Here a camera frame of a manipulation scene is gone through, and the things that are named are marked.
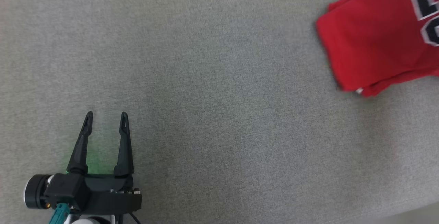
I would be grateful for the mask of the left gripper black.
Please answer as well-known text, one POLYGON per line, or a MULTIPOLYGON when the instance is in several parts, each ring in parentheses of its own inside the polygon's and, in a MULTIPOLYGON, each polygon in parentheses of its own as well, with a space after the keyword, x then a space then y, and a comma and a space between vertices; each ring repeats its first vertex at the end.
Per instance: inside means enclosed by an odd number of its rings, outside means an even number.
POLYGON ((89 111, 71 154, 68 173, 53 175, 44 193, 45 199, 53 206, 65 203, 74 213, 86 215, 122 215, 141 209, 142 195, 135 193, 138 188, 134 188, 131 176, 134 161, 127 113, 121 114, 121 138, 114 175, 88 174, 87 148, 92 125, 93 112, 89 111))

